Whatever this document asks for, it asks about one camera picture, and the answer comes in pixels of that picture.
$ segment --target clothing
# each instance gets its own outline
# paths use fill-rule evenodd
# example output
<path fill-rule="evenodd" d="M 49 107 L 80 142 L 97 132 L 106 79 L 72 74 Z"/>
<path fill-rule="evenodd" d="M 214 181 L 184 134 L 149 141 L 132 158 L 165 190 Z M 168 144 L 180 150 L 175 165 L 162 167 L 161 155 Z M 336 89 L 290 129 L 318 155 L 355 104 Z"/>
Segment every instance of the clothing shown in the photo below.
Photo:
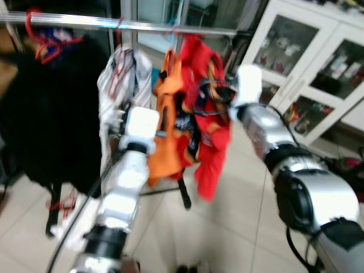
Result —
<path fill-rule="evenodd" d="M 180 172 L 181 164 L 176 151 L 173 136 L 176 119 L 175 94 L 181 91 L 183 81 L 181 76 L 181 61 L 174 51 L 169 50 L 164 58 L 164 64 L 154 89 L 157 97 L 156 109 L 160 114 L 158 130 L 166 132 L 165 138 L 155 138 L 155 153 L 148 157 L 148 185 L 154 186 L 161 177 Z"/>
<path fill-rule="evenodd" d="M 100 176 L 96 81 L 107 58 L 88 37 L 72 46 L 47 66 L 31 55 L 0 55 L 8 66 L 0 134 L 32 181 L 48 189 L 71 182 L 88 193 Z"/>
<path fill-rule="evenodd" d="M 177 150 L 182 168 L 200 162 L 195 172 L 197 190 L 203 199 L 211 201 L 230 142 L 230 120 L 227 114 L 208 117 L 195 115 L 192 108 L 199 105 L 209 111 L 218 107 L 203 92 L 196 90 L 199 90 L 200 81 L 204 78 L 224 80 L 224 68 L 219 55 L 197 36 L 186 38 L 180 56 L 185 96 L 177 103 Z M 210 84 L 209 88 L 214 98 L 218 98 L 216 87 Z M 176 179 L 181 177 L 182 173 L 173 176 Z"/>
<path fill-rule="evenodd" d="M 120 45 L 100 74 L 97 86 L 100 101 L 101 171 L 111 155 L 109 127 L 119 127 L 118 110 L 125 109 L 128 102 L 150 108 L 151 74 L 152 64 L 142 51 Z"/>

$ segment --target tiled floor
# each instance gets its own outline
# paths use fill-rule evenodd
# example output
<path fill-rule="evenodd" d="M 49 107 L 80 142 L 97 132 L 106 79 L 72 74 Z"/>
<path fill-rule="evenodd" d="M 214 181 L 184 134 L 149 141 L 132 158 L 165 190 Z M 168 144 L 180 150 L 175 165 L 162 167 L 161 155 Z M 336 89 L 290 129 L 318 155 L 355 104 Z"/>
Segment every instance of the tiled floor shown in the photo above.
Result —
<path fill-rule="evenodd" d="M 270 174 L 238 126 L 233 139 L 210 204 L 195 194 L 194 168 L 185 173 L 190 211 L 183 208 L 178 192 L 141 199 L 125 250 L 140 260 L 142 272 L 174 273 L 177 264 L 200 260 L 208 260 L 214 273 L 305 272 L 286 242 Z M 160 187 L 170 185 L 163 181 Z M 0 272 L 45 271 L 57 244 L 44 235 L 47 198 L 47 192 L 25 176 L 12 188 L 0 215 Z M 294 234 L 293 240 L 303 251 L 303 237 Z M 68 272 L 74 257 L 64 250 L 55 272 Z"/>

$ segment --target cable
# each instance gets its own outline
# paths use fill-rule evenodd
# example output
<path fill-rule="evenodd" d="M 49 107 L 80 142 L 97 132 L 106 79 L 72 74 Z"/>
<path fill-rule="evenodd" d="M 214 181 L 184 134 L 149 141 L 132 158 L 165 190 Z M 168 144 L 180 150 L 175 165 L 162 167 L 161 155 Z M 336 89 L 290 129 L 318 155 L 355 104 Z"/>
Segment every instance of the cable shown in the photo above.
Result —
<path fill-rule="evenodd" d="M 56 250 L 54 251 L 53 253 L 53 256 L 51 258 L 51 261 L 50 263 L 48 264 L 48 267 L 47 267 L 47 270 L 46 270 L 46 273 L 52 273 L 52 270 L 53 270 L 53 267 L 57 261 L 57 258 L 58 258 L 58 255 L 63 247 L 63 244 L 65 243 L 66 239 L 67 239 L 67 236 L 69 235 L 70 231 L 72 230 L 73 226 L 75 225 L 78 217 L 80 216 L 82 210 L 84 209 L 87 201 L 90 199 L 90 197 L 92 195 L 95 194 L 95 192 L 97 191 L 97 189 L 100 187 L 101 185 L 101 181 L 104 180 L 105 176 L 107 175 L 107 173 L 109 172 L 109 170 L 111 169 L 111 166 L 113 165 L 113 157 L 109 160 L 109 162 L 107 163 L 106 167 L 105 167 L 105 170 L 103 171 L 102 175 L 100 178 L 98 178 L 94 184 L 92 185 L 90 191 L 88 192 L 87 194 L 87 197 L 85 199 L 85 201 L 83 202 L 83 204 L 81 205 L 80 207 L 80 210 L 76 213 L 74 219 L 72 220 L 71 224 L 68 226 L 66 232 L 63 234 L 63 237 L 61 239 L 61 241 L 59 242 Z"/>

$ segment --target clothes rack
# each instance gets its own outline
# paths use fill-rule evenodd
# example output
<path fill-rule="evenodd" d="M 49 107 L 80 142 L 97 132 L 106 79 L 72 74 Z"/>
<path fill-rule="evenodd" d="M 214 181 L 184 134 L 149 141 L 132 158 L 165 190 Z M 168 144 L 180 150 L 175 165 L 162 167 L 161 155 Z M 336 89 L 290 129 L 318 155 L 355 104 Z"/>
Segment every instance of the clothes rack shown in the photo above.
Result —
<path fill-rule="evenodd" d="M 9 12 L 7 14 L 0 14 L 0 22 L 10 24 L 25 24 L 25 21 L 26 13 Z M 254 34 L 253 31 L 227 30 L 224 28 L 199 28 L 189 26 L 173 27 L 165 24 L 145 23 L 131 20 L 123 20 L 119 25 L 118 19 L 71 14 L 33 13 L 31 23 L 34 26 L 72 27 L 84 30 L 116 29 L 119 27 L 122 30 L 129 31 L 165 33 L 173 32 L 177 34 L 228 36 L 230 38 L 236 36 L 241 38 L 251 38 Z"/>

